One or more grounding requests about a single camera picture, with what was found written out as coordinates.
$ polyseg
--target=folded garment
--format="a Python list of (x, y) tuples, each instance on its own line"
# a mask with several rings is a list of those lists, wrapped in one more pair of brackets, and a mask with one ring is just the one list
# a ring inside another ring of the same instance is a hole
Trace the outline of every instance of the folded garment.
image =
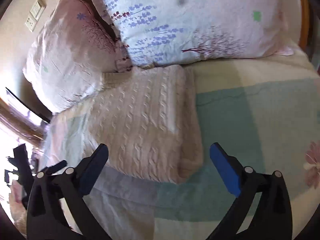
[(191, 69), (179, 65), (105, 73), (105, 90), (91, 98), (84, 155), (100, 143), (107, 165), (127, 175), (181, 183), (203, 162)]

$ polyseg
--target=silver screw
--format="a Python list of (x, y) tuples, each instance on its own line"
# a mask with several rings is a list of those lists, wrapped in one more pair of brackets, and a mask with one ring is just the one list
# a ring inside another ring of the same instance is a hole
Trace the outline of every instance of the silver screw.
[(73, 168), (67, 168), (66, 174), (72, 174), (75, 170)]
[(37, 178), (41, 179), (44, 176), (44, 173), (41, 171), (37, 174)]
[(278, 177), (278, 178), (281, 178), (282, 177), (282, 173), (280, 171), (275, 171), (275, 175)]
[(246, 166), (246, 167), (244, 168), (244, 171), (245, 171), (246, 173), (253, 173), (253, 168), (251, 168), (250, 166)]

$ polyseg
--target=pink flower print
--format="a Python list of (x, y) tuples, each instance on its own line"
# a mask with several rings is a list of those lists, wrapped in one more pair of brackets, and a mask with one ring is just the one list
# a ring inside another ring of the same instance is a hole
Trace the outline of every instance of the pink flower print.
[(308, 187), (317, 188), (320, 181), (320, 141), (310, 143), (310, 150), (305, 153), (305, 158), (309, 163), (305, 177), (306, 184)]

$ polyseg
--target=pillowcase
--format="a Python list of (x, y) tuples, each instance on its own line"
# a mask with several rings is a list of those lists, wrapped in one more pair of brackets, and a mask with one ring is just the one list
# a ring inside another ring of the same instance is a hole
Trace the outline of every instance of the pillowcase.
[(264, 57), (282, 45), (279, 0), (103, 0), (136, 65)]
[(102, 73), (117, 71), (114, 41), (82, 0), (59, 1), (23, 69), (38, 98), (53, 113), (97, 93)]

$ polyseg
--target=cable knit sweater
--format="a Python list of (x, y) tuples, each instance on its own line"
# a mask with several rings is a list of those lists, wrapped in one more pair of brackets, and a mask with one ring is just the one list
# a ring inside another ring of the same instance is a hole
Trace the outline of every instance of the cable knit sweater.
[(191, 69), (179, 65), (105, 73), (105, 90), (92, 98), (84, 153), (100, 143), (107, 165), (127, 175), (181, 183), (203, 161)]

